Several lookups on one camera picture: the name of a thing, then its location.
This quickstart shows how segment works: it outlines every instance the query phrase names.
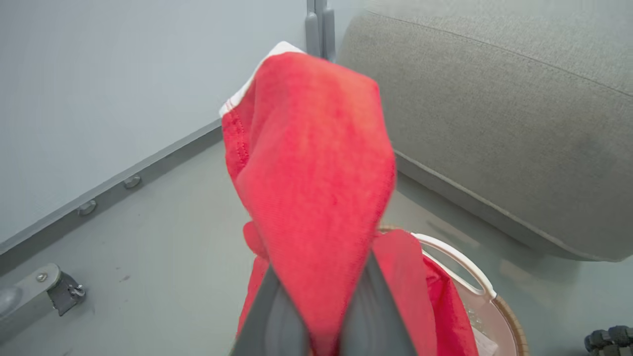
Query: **basket handle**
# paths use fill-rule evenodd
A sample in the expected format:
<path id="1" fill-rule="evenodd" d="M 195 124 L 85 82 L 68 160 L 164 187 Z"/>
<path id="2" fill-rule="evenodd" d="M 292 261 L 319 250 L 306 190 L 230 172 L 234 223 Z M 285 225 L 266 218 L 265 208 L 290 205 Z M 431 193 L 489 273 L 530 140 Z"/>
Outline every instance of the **basket handle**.
<path id="1" fill-rule="evenodd" d="M 473 287 L 470 283 L 466 282 L 463 278 L 457 275 L 457 273 L 451 271 L 446 266 L 441 264 L 435 258 L 430 256 L 428 253 L 423 251 L 425 256 L 429 257 L 433 262 L 437 263 L 442 269 L 446 271 L 446 273 L 451 276 L 455 281 L 459 282 L 462 286 L 464 286 L 469 292 L 477 296 L 483 296 L 487 302 L 497 298 L 497 292 L 492 288 L 492 283 L 486 275 L 475 265 L 468 257 L 464 256 L 463 253 L 455 250 L 452 246 L 439 241 L 436 238 L 432 238 L 430 236 L 424 234 L 417 234 L 415 232 L 411 232 L 414 238 L 416 238 L 421 244 L 431 246 L 439 251 L 442 251 L 449 257 L 451 257 L 455 262 L 459 263 L 460 266 L 464 267 L 468 273 L 470 273 L 475 280 L 481 285 L 482 289 L 478 289 Z"/>

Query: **laundry basket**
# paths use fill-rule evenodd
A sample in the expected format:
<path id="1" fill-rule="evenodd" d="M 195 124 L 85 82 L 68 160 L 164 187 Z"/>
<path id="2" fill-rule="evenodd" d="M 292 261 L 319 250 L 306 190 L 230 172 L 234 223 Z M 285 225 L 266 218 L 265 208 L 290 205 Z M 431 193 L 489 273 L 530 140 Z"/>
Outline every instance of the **laundry basket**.
<path id="1" fill-rule="evenodd" d="M 383 226 L 381 231 L 388 231 L 395 227 Z M 473 287 L 463 278 L 437 261 L 426 251 L 422 253 L 442 267 L 456 282 L 455 286 L 464 303 L 471 325 L 493 340 L 498 349 L 495 356 L 529 356 L 525 333 L 517 317 L 508 304 L 494 291 L 486 275 L 458 250 L 436 238 L 424 234 L 410 232 L 420 244 L 430 246 L 443 252 L 466 269 L 481 285 L 481 289 Z"/>

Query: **gray floor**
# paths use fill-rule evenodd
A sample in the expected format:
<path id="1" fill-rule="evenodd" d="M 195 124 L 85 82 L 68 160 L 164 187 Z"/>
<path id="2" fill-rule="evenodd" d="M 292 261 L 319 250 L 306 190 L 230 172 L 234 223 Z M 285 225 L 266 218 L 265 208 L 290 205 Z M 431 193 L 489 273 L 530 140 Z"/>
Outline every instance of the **gray floor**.
<path id="1" fill-rule="evenodd" d="M 55 262 L 89 297 L 20 330 L 0 354 L 228 354 L 253 255 L 241 238 L 248 215 L 223 160 L 215 144 L 16 266 L 1 256 L 2 286 Z M 518 315 L 533 355 L 586 355 L 587 333 L 633 324 L 632 259 L 540 255 L 403 176 L 384 221 L 470 257 Z"/>

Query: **red cloth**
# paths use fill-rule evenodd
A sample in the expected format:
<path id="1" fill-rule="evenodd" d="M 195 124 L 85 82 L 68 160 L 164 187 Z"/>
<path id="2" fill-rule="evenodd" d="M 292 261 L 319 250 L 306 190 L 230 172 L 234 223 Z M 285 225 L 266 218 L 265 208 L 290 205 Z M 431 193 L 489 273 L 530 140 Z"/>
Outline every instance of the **red cloth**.
<path id="1" fill-rule="evenodd" d="M 232 99 L 222 118 L 227 167 L 253 220 L 244 237 L 257 254 L 239 328 L 270 261 L 315 355 L 335 355 L 347 304 L 373 248 L 418 354 L 476 355 L 450 279 L 438 276 L 410 234 L 377 232 L 395 163 L 376 83 L 324 60 L 284 53 L 268 57 L 238 103 Z M 445 310 L 450 314 L 439 319 Z"/>

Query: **white panel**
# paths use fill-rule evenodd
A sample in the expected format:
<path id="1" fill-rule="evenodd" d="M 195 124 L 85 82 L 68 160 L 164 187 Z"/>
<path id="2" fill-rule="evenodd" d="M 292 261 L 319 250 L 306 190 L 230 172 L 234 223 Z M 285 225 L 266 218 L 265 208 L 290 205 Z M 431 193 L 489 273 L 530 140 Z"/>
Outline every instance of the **white panel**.
<path id="1" fill-rule="evenodd" d="M 216 127 L 277 42 L 305 49 L 305 14 L 296 0 L 0 2 L 0 253 Z"/>

